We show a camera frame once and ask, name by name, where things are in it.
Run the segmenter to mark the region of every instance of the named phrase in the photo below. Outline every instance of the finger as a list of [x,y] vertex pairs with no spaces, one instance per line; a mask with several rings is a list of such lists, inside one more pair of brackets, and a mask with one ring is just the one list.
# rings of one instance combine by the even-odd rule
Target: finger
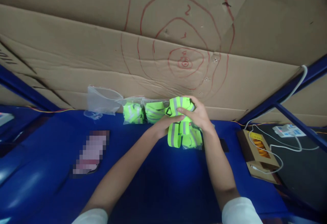
[[167,127],[168,127],[172,123],[182,121],[184,118],[185,118],[184,115],[179,115],[179,116],[175,116],[175,117],[169,117],[169,118],[166,118],[165,119],[165,123],[167,124]]
[[192,95],[184,95],[182,97],[188,97],[192,100],[192,102],[195,104],[196,107],[198,107],[199,105],[201,105],[201,101],[199,101],[196,97],[192,96]]
[[192,117],[193,117],[193,113],[192,113],[191,111],[186,110],[186,109],[184,109],[184,108],[182,108],[182,107],[177,108],[177,110],[178,110],[180,113],[182,113],[182,114],[184,114],[185,116],[187,116],[187,117],[189,117],[190,119],[192,119]]

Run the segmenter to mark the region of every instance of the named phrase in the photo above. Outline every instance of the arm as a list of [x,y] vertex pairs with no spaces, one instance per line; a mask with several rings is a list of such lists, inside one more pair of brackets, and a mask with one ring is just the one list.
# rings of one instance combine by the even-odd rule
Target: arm
[[203,132],[205,157],[211,184],[214,188],[219,207],[223,210],[229,200],[240,196],[236,188],[233,172],[222,150],[217,132],[210,122],[204,104],[193,96],[186,97],[192,99],[196,106],[195,111],[191,112],[183,108],[179,108],[178,111],[192,119],[193,123],[199,126]]
[[109,216],[156,142],[167,134],[167,128],[171,123],[183,119],[184,116],[172,118],[164,116],[149,128],[100,181],[81,214],[90,209],[100,208]]

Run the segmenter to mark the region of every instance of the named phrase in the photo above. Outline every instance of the red drawn target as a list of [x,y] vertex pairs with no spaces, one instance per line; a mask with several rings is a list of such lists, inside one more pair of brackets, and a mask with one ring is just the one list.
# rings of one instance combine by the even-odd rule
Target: red drawn target
[[[143,12],[142,12],[142,15],[141,15],[141,19],[140,19],[140,35],[142,35],[142,21],[143,21],[143,17],[144,17],[145,11],[146,11],[147,7],[148,7],[150,4],[152,4],[154,1],[156,1],[156,0],[150,0],[150,1],[145,5],[145,7],[144,7],[144,9],[143,9]],[[216,30],[216,32],[217,32],[218,38],[221,40],[220,33],[219,33],[218,28],[217,28],[217,26],[216,26],[215,19],[214,19],[213,15],[210,13],[210,11],[208,11],[205,7],[203,7],[202,5],[200,5],[200,4],[199,4],[198,2],[196,2],[195,0],[187,0],[187,1],[188,1],[188,3],[191,2],[191,3],[193,3],[195,6],[201,8],[205,13],[207,13],[207,14],[209,15],[209,17],[210,17],[210,18],[212,19],[212,21],[213,21],[213,24],[214,24],[215,30]],[[129,16],[129,10],[130,10],[130,3],[131,3],[131,0],[129,0],[128,11],[127,11],[127,17],[126,17],[126,24],[125,24],[125,28],[124,28],[124,30],[126,30],[127,23],[128,23],[128,16]],[[185,17],[189,16],[189,12],[190,12],[190,10],[191,10],[191,6],[190,6],[189,4],[186,4],[186,5],[187,5],[187,11],[185,11],[185,13],[184,13]],[[231,10],[230,10],[229,7],[227,7],[227,11],[228,11],[228,13],[229,13],[229,15],[230,15],[231,20],[234,22],[234,17],[233,17],[233,15],[232,15]],[[189,26],[190,26],[190,27],[195,31],[195,33],[200,37],[200,39],[203,41],[205,47],[206,47],[207,50],[208,50],[208,47],[207,47],[207,44],[206,44],[205,40],[201,37],[201,35],[200,35],[199,32],[197,31],[197,29],[196,29],[196,28],[195,28],[195,27],[194,27],[190,22],[188,22],[186,19],[184,19],[184,17],[176,17],[176,18],[173,18],[173,19],[171,19],[170,21],[168,21],[168,23],[167,23],[166,25],[164,25],[164,26],[159,30],[159,32],[158,32],[157,35],[155,36],[155,39],[156,39],[156,38],[158,37],[158,35],[162,32],[163,29],[166,29],[167,26],[168,26],[170,23],[172,23],[173,21],[175,21],[175,20],[182,20],[182,21],[185,22],[187,25],[189,25]],[[234,24],[232,24],[232,30],[233,30],[233,37],[232,37],[232,41],[231,41],[231,45],[230,45],[229,52],[230,52],[230,50],[231,50],[231,47],[232,47],[232,45],[233,45],[233,41],[234,41],[234,37],[235,37],[235,27],[234,27]],[[182,38],[186,38],[186,32],[185,32],[185,34],[183,33],[183,36],[181,36],[180,38],[181,38],[181,39],[182,39]],[[154,64],[155,64],[156,67],[157,67],[157,63],[156,63],[156,61],[155,61],[155,42],[156,42],[156,40],[153,40],[153,44],[152,44],[152,54],[153,54]],[[125,65],[126,65],[126,67],[127,67],[127,69],[128,69],[128,72],[131,74],[130,69],[128,68],[128,65],[127,65],[127,63],[126,63],[126,61],[125,61],[125,58],[124,58],[124,53],[123,53],[123,47],[122,47],[122,46],[121,46],[121,49],[122,49],[123,60],[124,60]],[[143,66],[142,66],[141,58],[140,58],[140,52],[139,52],[139,39],[138,39],[138,41],[137,41],[137,51],[138,51],[138,54],[139,54],[140,66],[141,66],[141,69],[142,69],[143,73],[144,73],[144,74],[145,74],[149,79],[155,81],[154,79],[152,79],[152,78],[150,77],[149,73],[147,74],[147,73],[145,72],[145,69],[144,69]],[[171,50],[171,51],[169,52],[169,54],[168,54],[168,56],[167,56],[168,67],[169,67],[170,72],[172,73],[172,75],[173,75],[174,77],[177,77],[177,78],[183,78],[183,79],[185,79],[185,78],[190,77],[191,75],[193,75],[194,73],[196,73],[196,72],[199,70],[200,66],[205,62],[205,60],[207,60],[207,64],[205,65],[205,67],[206,67],[206,71],[203,70],[203,67],[202,67],[201,71],[198,72],[198,74],[197,74],[197,75],[199,75],[199,73],[203,73],[203,79],[202,79],[202,81],[198,84],[198,86],[197,86],[196,88],[184,87],[184,86],[179,85],[179,84],[177,84],[177,85],[179,85],[179,86],[181,86],[181,87],[183,87],[183,88],[187,88],[187,89],[189,89],[189,90],[194,90],[194,89],[197,89],[199,86],[201,86],[201,85],[203,84],[204,79],[207,77],[207,75],[209,75],[209,74],[208,74],[208,68],[209,68],[209,64],[210,64],[210,54],[209,54],[209,52],[207,52],[207,53],[208,53],[208,57],[205,57],[205,56],[204,56],[200,51],[197,51],[197,50],[195,50],[195,49],[191,49],[191,48],[185,48],[185,47],[181,47],[181,48],[173,49],[173,50]],[[211,76],[209,77],[209,79],[211,80],[211,81],[210,81],[210,82],[211,82],[211,88],[210,88],[209,92],[208,92],[205,96],[207,96],[207,95],[211,92],[211,90],[212,90],[212,88],[213,88],[214,76],[215,76],[215,72],[216,72],[216,70],[217,70],[217,68],[218,68],[218,65],[219,65],[219,63],[220,63],[220,60],[221,60],[221,56],[220,56],[220,54],[219,54],[219,59],[218,59],[218,62],[217,62],[217,64],[216,64],[215,68],[214,68],[214,69],[211,69],[211,71],[210,71],[210,75],[211,75]],[[222,87],[222,85],[224,84],[224,82],[225,82],[225,80],[226,80],[227,72],[228,72],[228,60],[229,60],[229,55],[227,54],[226,65],[223,65],[223,68],[225,68],[226,72],[225,72],[225,75],[224,75],[224,78],[223,78],[222,83],[220,84],[219,88],[215,91],[214,94],[216,94],[216,93],[220,90],[220,88]]]

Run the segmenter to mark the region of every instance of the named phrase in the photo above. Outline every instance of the small hole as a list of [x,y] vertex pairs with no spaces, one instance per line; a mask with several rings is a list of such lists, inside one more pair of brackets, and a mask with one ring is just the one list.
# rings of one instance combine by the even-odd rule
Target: small hole
[[231,5],[228,4],[228,2],[223,2],[222,4],[225,5],[225,6],[228,6],[230,8],[232,7]]

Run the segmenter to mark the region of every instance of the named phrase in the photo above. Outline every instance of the white power strip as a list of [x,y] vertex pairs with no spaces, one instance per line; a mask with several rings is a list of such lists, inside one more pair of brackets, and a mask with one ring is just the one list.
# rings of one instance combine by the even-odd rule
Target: white power strip
[[12,114],[0,113],[0,126],[8,123],[12,119],[14,119],[14,116]]
[[283,126],[275,126],[272,128],[276,134],[278,134],[281,138],[286,137],[301,137],[306,136],[297,126],[292,124],[285,124]]

